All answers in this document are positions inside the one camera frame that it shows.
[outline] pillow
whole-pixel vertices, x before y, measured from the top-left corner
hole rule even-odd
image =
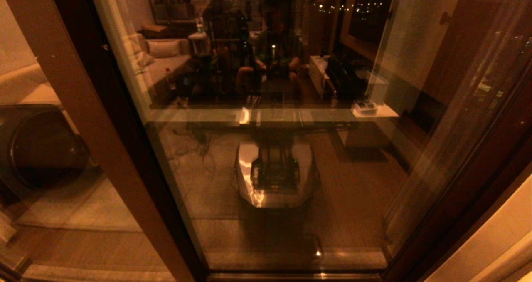
[[[126,49],[128,49],[128,48],[131,49],[133,54],[137,54],[137,53],[142,51],[142,48],[140,47],[140,45],[138,43],[138,40],[135,37],[135,35],[125,36],[122,39],[123,39],[124,46],[126,47]]]
[[[179,41],[148,41],[150,54],[156,58],[174,57],[179,54]]]
[[[135,55],[135,59],[137,60],[137,64],[140,68],[146,68],[149,64],[153,63],[155,58],[148,53],[141,51]]]

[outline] cushion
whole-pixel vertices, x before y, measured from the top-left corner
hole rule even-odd
[[[169,58],[179,54],[179,41],[148,41],[150,54],[156,58]]]
[[[137,54],[141,51],[148,52],[148,45],[144,36],[141,34],[133,34],[123,37],[124,45],[126,48],[131,48],[133,54]]]
[[[188,55],[180,55],[171,58],[157,58],[142,72],[146,87],[153,87],[155,84],[165,80],[167,75],[178,75],[184,71],[183,66],[190,60]]]
[[[152,62],[154,62],[155,58],[148,53],[141,51],[135,55],[135,59],[137,60],[137,64],[140,68],[145,68]]]

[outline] couch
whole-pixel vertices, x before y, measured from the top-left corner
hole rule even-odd
[[[177,96],[176,84],[182,75],[188,71],[192,59],[188,39],[144,39],[141,34],[128,36],[126,42],[131,42],[129,47],[132,53],[131,64],[137,75],[137,81],[144,83],[145,90],[150,96],[152,107],[171,102]],[[173,43],[175,55],[154,52],[157,44]]]

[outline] washing machine door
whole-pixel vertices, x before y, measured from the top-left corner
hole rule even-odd
[[[12,134],[10,164],[13,174],[29,188],[57,188],[85,169],[88,154],[63,114],[43,111],[28,117]]]

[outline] glass panel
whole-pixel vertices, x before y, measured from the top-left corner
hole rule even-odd
[[[215,271],[387,267],[530,58],[531,0],[94,1]]]
[[[0,267],[24,280],[173,281],[0,0]]]

